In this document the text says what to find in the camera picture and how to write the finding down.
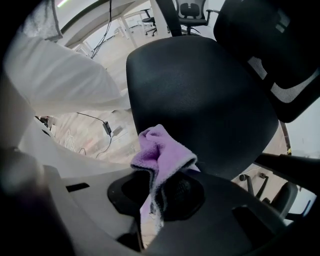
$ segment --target chair backrest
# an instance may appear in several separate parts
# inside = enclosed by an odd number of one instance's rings
[[[309,0],[303,6],[284,0],[226,0],[213,30],[286,123],[320,96],[320,19],[313,5]]]
[[[175,0],[176,11],[180,18],[205,19],[206,0]]]

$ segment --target black cable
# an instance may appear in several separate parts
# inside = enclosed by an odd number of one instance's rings
[[[81,150],[83,150],[83,151],[84,151],[84,155],[86,156],[86,155],[87,155],[87,153],[86,153],[86,149],[85,149],[84,147],[80,148],[80,150],[79,150],[79,152],[78,152],[79,154],[80,154]]]
[[[106,38],[106,36],[107,36],[107,34],[109,32],[109,29],[111,27],[111,22],[112,22],[112,15],[111,15],[112,0],[109,0],[109,3],[110,3],[110,5],[109,5],[109,19],[108,19],[108,24],[107,24],[107,27],[106,27],[106,32],[103,35],[102,39],[99,41],[99,43],[96,45],[96,47],[93,49],[93,53],[92,53],[91,59],[93,59],[97,55],[98,51],[100,50],[101,45],[104,43],[104,40],[105,40],[105,38]]]
[[[95,159],[97,159],[99,155],[101,155],[101,154],[103,154],[103,153],[107,152],[107,150],[110,148],[111,141],[112,141],[112,137],[110,136],[110,143],[109,143],[108,147],[106,148],[106,150],[105,150],[105,151],[100,152],[99,154],[97,154],[97,155],[96,155],[96,157],[95,157]]]
[[[94,117],[94,116],[91,116],[91,115],[88,115],[88,114],[83,114],[83,113],[79,113],[79,112],[77,112],[77,114],[84,115],[84,116],[87,116],[87,117],[90,117],[90,118],[94,118],[94,119],[98,119],[98,120],[100,120],[102,123],[105,123],[105,122],[102,121],[101,119],[99,119],[99,118],[97,118],[97,117]]]

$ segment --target power adapter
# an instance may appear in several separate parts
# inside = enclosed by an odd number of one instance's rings
[[[103,128],[104,128],[106,134],[108,134],[111,137],[112,130],[111,130],[110,125],[107,121],[103,122]]]

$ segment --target tiled floor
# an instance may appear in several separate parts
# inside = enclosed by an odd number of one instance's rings
[[[150,35],[145,36],[139,27],[133,29],[133,36],[138,46],[158,39],[157,35],[155,37],[151,37]],[[133,49],[129,40],[117,34],[102,45],[98,54],[103,66],[108,70],[120,90],[127,87],[126,59]],[[114,131],[110,148],[105,153],[100,154],[99,159],[108,160],[113,163],[129,164],[133,156],[140,150],[131,111],[84,111],[83,113],[108,121],[112,131]],[[55,117],[55,125],[55,138],[58,143],[63,146],[65,145],[66,134],[68,135],[69,130],[70,135],[74,137],[74,150],[79,152],[81,148],[85,148],[86,155],[91,158],[95,158],[99,152],[103,152],[110,143],[110,138],[104,131],[101,121],[87,116],[77,113],[62,114]],[[284,134],[279,125],[277,132],[264,152],[278,155],[285,154],[286,151]],[[248,175],[252,178],[255,193],[258,192],[264,181],[259,177],[259,174],[265,173],[269,176],[269,182],[262,194],[262,199],[267,197],[272,200],[281,186],[286,182],[284,179],[273,175],[270,171],[257,167],[254,164],[249,166],[243,173],[247,173],[248,171],[250,171]],[[247,189],[246,182],[240,181],[239,177],[236,177],[233,181],[244,189]],[[145,245],[148,245],[155,236],[153,223],[153,220],[150,218],[146,223],[142,224],[141,228]]]

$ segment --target purple cloth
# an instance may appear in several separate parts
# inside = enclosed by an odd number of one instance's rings
[[[150,172],[150,200],[155,206],[158,217],[161,221],[159,204],[155,201],[156,194],[161,191],[164,183],[178,171],[193,169],[199,171],[195,166],[197,156],[189,149],[175,141],[158,124],[150,127],[139,134],[141,151],[136,154],[131,162],[131,167],[138,171]],[[141,219],[150,212],[150,200],[147,200],[142,207]]]

